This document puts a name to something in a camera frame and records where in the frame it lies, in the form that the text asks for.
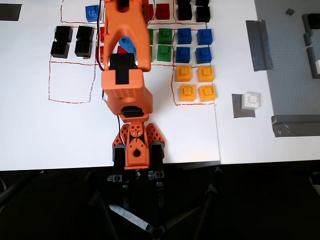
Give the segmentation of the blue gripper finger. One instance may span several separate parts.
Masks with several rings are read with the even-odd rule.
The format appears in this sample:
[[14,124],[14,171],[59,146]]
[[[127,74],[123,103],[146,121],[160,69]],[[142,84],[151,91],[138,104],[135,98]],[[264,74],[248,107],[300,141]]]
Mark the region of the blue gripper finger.
[[136,55],[136,48],[131,39],[127,36],[124,36],[119,39],[118,44],[127,52],[130,54]]

